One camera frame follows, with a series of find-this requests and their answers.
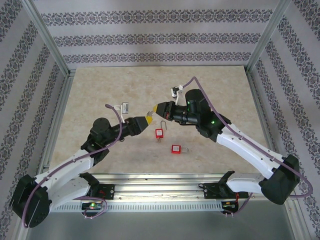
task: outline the striped wall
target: striped wall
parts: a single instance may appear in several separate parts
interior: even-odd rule
[[[70,69],[245,65],[279,0],[35,0]]]
[[[0,240],[11,239],[18,180],[35,175],[64,77],[18,0],[0,0]]]
[[[320,1],[293,0],[251,76],[273,146],[300,160],[313,194],[299,204],[312,239],[320,239]],[[308,186],[301,182],[298,194]]]

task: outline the purple cable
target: purple cable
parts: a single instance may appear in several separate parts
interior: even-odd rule
[[[100,215],[102,215],[107,210],[108,204],[107,204],[107,201],[105,199],[103,199],[103,198],[94,197],[94,196],[81,196],[81,197],[77,197],[76,199],[77,200],[98,200],[98,201],[102,201],[102,205],[105,203],[104,208],[94,216],[87,216],[86,213],[87,213],[88,209],[84,210],[83,215],[84,215],[85,218],[94,219],[94,218],[99,217]]]
[[[248,204],[248,202],[249,202],[249,200],[250,200],[250,198],[252,197],[253,194],[254,194],[253,192],[250,193],[249,197],[243,202],[242,206],[238,209],[238,211],[232,212],[232,211],[225,210],[225,209],[224,209],[224,211],[229,213],[229,214],[232,214],[233,216],[237,215],[238,213],[240,213],[245,208],[245,206]]]
[[[106,107],[107,109],[113,110],[113,112],[115,113],[116,117],[118,118],[120,130],[119,130],[119,134],[118,134],[118,136],[116,137],[116,139],[115,139],[112,143],[110,143],[108,146],[105,146],[104,148],[101,148],[101,149],[99,149],[99,150],[97,150],[97,151],[93,151],[93,152],[84,154],[84,155],[82,155],[82,156],[79,156],[79,157],[77,157],[77,158],[75,158],[75,159],[71,159],[70,161],[67,161],[66,163],[62,164],[61,166],[57,167],[55,170],[53,170],[52,172],[50,172],[46,177],[44,177],[44,178],[35,186],[35,188],[34,188],[34,189],[32,190],[32,192],[30,193],[28,199],[26,200],[26,203],[25,203],[25,206],[24,206],[24,209],[23,209],[23,212],[22,212],[22,217],[21,217],[21,219],[22,219],[22,226],[23,226],[24,228],[28,228],[28,225],[26,224],[26,215],[27,215],[27,210],[28,210],[29,204],[30,204],[30,202],[31,202],[31,199],[32,199],[32,197],[34,196],[34,194],[35,194],[35,192],[37,191],[37,189],[40,188],[40,186],[41,186],[45,181],[49,180],[50,177],[52,177],[52,175],[54,175],[54,174],[55,174],[56,172],[58,172],[59,170],[63,169],[65,166],[67,166],[67,165],[69,165],[69,164],[71,164],[71,163],[75,163],[76,161],[78,161],[78,160],[80,160],[80,159],[86,158],[86,157],[91,156],[91,155],[93,155],[93,154],[97,154],[97,153],[100,153],[100,152],[102,152],[102,151],[104,151],[104,150],[109,149],[110,147],[112,147],[113,145],[115,145],[116,142],[120,139],[121,134],[122,134],[122,121],[121,121],[121,118],[120,118],[118,112],[115,110],[115,108],[114,108],[113,106],[111,106],[111,105],[109,105],[109,104],[106,104],[105,107]]]
[[[310,196],[313,191],[314,188],[311,184],[311,182],[309,182],[309,180],[304,177],[301,173],[297,172],[296,170],[294,170],[293,168],[289,167],[288,165],[284,164],[282,161],[279,161],[278,159],[276,159],[274,156],[270,155],[269,153],[267,153],[266,151],[264,151],[263,149],[261,149],[260,147],[258,147],[257,145],[255,145],[253,142],[251,142],[250,140],[246,139],[244,136],[240,135],[239,133],[237,133],[236,131],[234,131],[227,123],[226,121],[220,116],[220,114],[218,113],[218,111],[215,109],[215,107],[213,106],[213,104],[211,103],[209,97],[207,96],[205,90],[203,89],[203,87],[201,86],[199,80],[194,76],[191,78],[190,81],[188,81],[185,85],[183,85],[183,88],[187,87],[188,85],[190,85],[192,83],[192,81],[195,80],[196,84],[198,85],[198,87],[200,88],[203,96],[205,97],[206,101],[208,102],[210,108],[212,109],[212,111],[214,112],[214,114],[219,118],[219,120],[223,123],[223,125],[225,125],[225,127],[227,129],[229,129],[237,138],[240,138],[241,140],[245,141],[247,144],[249,144],[251,147],[253,147],[254,149],[258,150],[260,153],[266,155],[268,158],[270,158],[272,161],[275,161],[277,164],[280,164],[281,166],[285,167],[286,169],[288,169],[289,171],[291,171],[292,173],[294,173],[295,175],[297,175],[300,179],[302,179],[309,187],[309,190],[307,193],[302,194],[302,195],[290,195],[290,197],[293,198],[306,198],[308,196]]]

